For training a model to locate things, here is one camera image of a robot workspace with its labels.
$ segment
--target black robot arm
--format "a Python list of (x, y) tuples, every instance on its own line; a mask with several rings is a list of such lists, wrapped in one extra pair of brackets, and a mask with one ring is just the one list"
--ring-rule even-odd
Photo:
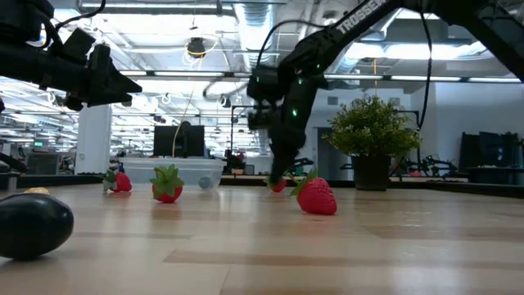
[(524, 27), (494, 0), (368, 0), (336, 24), (302, 39), (278, 68), (258, 66), (247, 94), (262, 106), (248, 117), (251, 129), (269, 129), (273, 166), (270, 181), (277, 183), (305, 145), (305, 127), (318, 88), (326, 85), (323, 72), (340, 52), (398, 8), (434, 13), (449, 25), (469, 30), (503, 65), (524, 81)]
[[(65, 104), (73, 110), (115, 102), (130, 102), (128, 93), (142, 87), (113, 65), (111, 50), (77, 29), (62, 43), (50, 19), (54, 8), (47, 0), (6, 0), (0, 11), (0, 75), (67, 92)], [(38, 41), (42, 23), (53, 44), (44, 50), (27, 44)]]

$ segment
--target ceiling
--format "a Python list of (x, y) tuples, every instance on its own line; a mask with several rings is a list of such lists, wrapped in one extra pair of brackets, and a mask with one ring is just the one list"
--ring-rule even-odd
[[(99, 1), (55, 0), (55, 20), (66, 20), (80, 12), (95, 10)], [(63, 40), (76, 28), (87, 31), (111, 47), (119, 70), (206, 70), (246, 72), (254, 65), (257, 51), (269, 29), (282, 20), (302, 19), (327, 24), (357, 4), (357, 0), (267, 0), (243, 3), (222, 0), (222, 16), (217, 16), (216, 1), (131, 1), (109, 0), (104, 13), (88, 20), (79, 20), (60, 31)], [(517, 11), (520, 1), (504, 5)], [(435, 44), (433, 75), (503, 76), (508, 74), (498, 61), (465, 29), (449, 27), (436, 16), (426, 16)], [(296, 43), (312, 34), (314, 29), (303, 25), (282, 26), (270, 39), (262, 62), (275, 65)], [(203, 38), (206, 55), (194, 59), (187, 53), (191, 38)], [(429, 52), (422, 22), (418, 14), (399, 10), (361, 36), (347, 52), (343, 52), (328, 73), (425, 75)], [(137, 78), (143, 93), (133, 97), (131, 107), (112, 105), (113, 151), (131, 147), (150, 151), (155, 113), (176, 125), (189, 120), (206, 125), (208, 148), (223, 151), (229, 147), (231, 108), (223, 107), (219, 94), (236, 89), (243, 81), (223, 82), (210, 89), (208, 99), (202, 97), (207, 81), (180, 80), (162, 77)], [(336, 89), (372, 88), (372, 81), (348, 84), (333, 81)], [(413, 91), (413, 84), (381, 84), (379, 87), (403, 88)], [(0, 79), (0, 96), (7, 110), (21, 114), (2, 116), (0, 135), (12, 142), (31, 145), (36, 139), (49, 140), (50, 147), (68, 150), (75, 146), (78, 114), (60, 107), (57, 90), (48, 93), (32, 84)], [(251, 105), (245, 91), (230, 97), (233, 105)], [(234, 113), (234, 146), (251, 152), (267, 151), (267, 143), (258, 134), (248, 133), (244, 108)]]

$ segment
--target wooden table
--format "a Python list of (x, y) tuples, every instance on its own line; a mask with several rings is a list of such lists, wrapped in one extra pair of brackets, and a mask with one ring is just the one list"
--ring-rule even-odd
[(2, 295), (522, 294), (524, 203), (419, 190), (334, 189), (336, 216), (265, 188), (49, 188), (75, 214), (45, 258), (0, 258)]

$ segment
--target desk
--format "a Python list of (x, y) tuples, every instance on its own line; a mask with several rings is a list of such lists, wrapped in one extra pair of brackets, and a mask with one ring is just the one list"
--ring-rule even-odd
[(472, 167), (467, 168), (469, 182), (473, 184), (510, 184), (517, 185), (517, 176), (524, 173), (524, 168), (510, 167)]

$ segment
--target white column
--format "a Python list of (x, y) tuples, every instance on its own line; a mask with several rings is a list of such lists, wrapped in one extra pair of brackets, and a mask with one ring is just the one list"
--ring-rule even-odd
[(80, 112), (75, 174), (106, 173), (111, 148), (111, 105)]

